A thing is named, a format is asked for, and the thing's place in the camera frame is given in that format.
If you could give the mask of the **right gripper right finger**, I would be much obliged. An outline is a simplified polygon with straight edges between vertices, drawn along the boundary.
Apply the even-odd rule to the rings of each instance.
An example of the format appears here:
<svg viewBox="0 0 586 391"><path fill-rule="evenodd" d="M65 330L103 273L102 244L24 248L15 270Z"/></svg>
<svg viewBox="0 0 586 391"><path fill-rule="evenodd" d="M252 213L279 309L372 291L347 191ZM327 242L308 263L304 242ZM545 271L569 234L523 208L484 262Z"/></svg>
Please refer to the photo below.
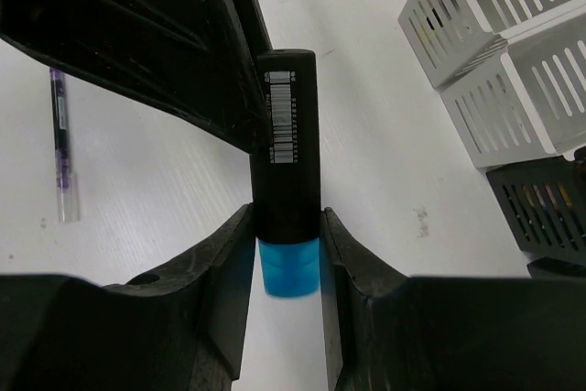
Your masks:
<svg viewBox="0 0 586 391"><path fill-rule="evenodd" d="M407 277L320 217L331 390L582 390L585 283Z"/></svg>

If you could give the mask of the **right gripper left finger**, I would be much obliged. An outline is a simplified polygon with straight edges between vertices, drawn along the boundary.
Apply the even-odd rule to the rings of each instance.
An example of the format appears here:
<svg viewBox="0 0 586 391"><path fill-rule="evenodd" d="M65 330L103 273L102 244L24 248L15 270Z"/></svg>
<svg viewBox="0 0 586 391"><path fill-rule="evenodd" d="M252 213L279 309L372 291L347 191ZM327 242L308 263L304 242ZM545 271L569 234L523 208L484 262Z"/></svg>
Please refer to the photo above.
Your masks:
<svg viewBox="0 0 586 391"><path fill-rule="evenodd" d="M228 390L244 352L255 235L245 205L129 282L1 278L4 390Z"/></svg>

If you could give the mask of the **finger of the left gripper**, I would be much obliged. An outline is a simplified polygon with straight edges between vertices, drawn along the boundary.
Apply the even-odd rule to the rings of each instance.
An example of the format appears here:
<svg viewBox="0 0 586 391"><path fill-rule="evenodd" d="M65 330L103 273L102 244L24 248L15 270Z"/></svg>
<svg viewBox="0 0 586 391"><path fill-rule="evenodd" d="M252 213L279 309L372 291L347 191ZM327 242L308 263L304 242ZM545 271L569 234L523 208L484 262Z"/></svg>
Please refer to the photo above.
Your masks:
<svg viewBox="0 0 586 391"><path fill-rule="evenodd" d="M258 0L1 0L3 41L244 152L269 143Z"/></svg>

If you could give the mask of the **blue highlighter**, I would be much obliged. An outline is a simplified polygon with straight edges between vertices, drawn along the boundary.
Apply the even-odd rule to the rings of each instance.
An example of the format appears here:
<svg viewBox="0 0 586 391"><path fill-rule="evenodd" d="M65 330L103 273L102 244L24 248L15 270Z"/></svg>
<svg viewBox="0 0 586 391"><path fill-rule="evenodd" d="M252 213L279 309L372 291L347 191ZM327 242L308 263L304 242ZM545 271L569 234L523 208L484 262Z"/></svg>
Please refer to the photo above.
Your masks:
<svg viewBox="0 0 586 391"><path fill-rule="evenodd" d="M319 287L320 133L316 55L278 49L257 60L270 141L250 158L255 236L267 295Z"/></svg>

